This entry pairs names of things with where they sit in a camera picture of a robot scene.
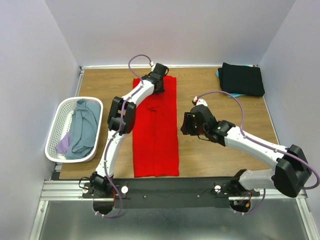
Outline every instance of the red towel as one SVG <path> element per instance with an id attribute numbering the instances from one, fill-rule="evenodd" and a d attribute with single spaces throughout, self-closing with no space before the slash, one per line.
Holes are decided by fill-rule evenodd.
<path id="1" fill-rule="evenodd" d="M 133 87 L 139 83 L 133 80 Z M 136 109 L 133 128 L 135 177 L 179 176 L 177 79 L 165 76 L 164 92 L 148 96 Z"/>

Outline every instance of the laundry basket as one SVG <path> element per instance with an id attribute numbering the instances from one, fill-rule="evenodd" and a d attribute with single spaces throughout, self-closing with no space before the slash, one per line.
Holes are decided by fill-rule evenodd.
<path id="1" fill-rule="evenodd" d="M 77 101 L 80 99 L 84 99 L 87 102 L 93 102 L 100 105 L 100 117 L 98 129 L 96 132 L 95 143 L 92 151 L 84 158 L 80 159 L 66 159 L 64 154 L 58 153 L 56 150 L 56 145 L 60 142 L 60 140 L 69 132 L 72 115 L 77 108 Z M 91 160 L 97 152 L 97 145 L 99 141 L 99 134 L 101 128 L 101 120 L 103 113 L 103 103 L 95 97 L 70 97 L 61 102 L 55 112 L 54 119 L 50 128 L 49 136 L 45 145 L 45 155 L 46 157 L 56 163 L 81 163 Z"/>

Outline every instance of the folded black cloth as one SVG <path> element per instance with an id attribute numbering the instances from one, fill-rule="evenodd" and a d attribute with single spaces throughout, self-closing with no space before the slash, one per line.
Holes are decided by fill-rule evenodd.
<path id="1" fill-rule="evenodd" d="M 223 63 L 218 68 L 220 87 L 230 94 L 262 97 L 265 94 L 259 67 Z"/>

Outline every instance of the white wall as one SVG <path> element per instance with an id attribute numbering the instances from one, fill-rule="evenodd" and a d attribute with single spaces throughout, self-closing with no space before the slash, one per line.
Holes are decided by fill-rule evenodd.
<path id="1" fill-rule="evenodd" d="M 45 0 L 82 66 L 257 64 L 295 0 Z M 135 64 L 145 64 L 143 58 Z"/>
<path id="2" fill-rule="evenodd" d="M 260 67 L 265 99 L 284 145 L 302 147 L 320 172 L 320 1 L 297 0 L 265 53 Z M 308 185 L 315 183 L 313 177 Z M 307 192 L 320 229 L 319 188 Z"/>
<path id="3" fill-rule="evenodd" d="M 73 95 L 78 64 L 43 0 L 0 1 L 0 239 L 28 239 L 55 110 Z"/>

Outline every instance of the wooden tabletop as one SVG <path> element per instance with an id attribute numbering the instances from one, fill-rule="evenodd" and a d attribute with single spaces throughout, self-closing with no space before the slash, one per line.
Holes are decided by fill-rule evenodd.
<path id="1" fill-rule="evenodd" d="M 177 78 L 177 135 L 179 142 L 179 172 L 181 177 L 233 176 L 240 169 L 262 170 L 268 166 L 239 150 L 182 135 L 180 127 L 184 112 L 193 107 L 192 99 L 202 93 L 220 90 L 216 68 L 171 68 L 169 75 Z M 140 75 L 149 69 L 136 69 Z M 128 69 L 87 69 L 79 96 L 96 97 L 103 102 L 102 126 L 94 159 L 82 163 L 63 163 L 60 179 L 89 177 L 96 169 L 108 136 L 107 118 L 115 96 L 121 97 L 132 89 L 134 75 Z M 240 124 L 241 111 L 237 103 L 222 93 L 205 97 L 217 120 Z M 238 97 L 245 111 L 244 129 L 266 141 L 277 143 L 276 136 L 262 97 Z M 129 134 L 116 160 L 116 178 L 133 178 L 132 134 Z"/>

